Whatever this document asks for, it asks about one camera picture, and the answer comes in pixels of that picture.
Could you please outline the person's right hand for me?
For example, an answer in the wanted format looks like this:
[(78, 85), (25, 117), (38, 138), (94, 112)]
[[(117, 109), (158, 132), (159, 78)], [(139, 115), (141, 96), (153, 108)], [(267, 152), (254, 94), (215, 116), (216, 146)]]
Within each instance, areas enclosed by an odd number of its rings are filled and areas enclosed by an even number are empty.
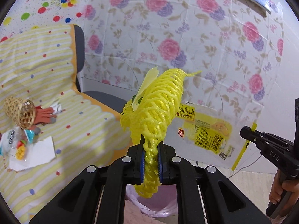
[(278, 169), (272, 183), (269, 201), (273, 204), (277, 204), (281, 200), (283, 191), (287, 191), (291, 192), (291, 196), (288, 199), (286, 206), (293, 206), (298, 200), (298, 180), (288, 180), (280, 183), (280, 177), (281, 171)]

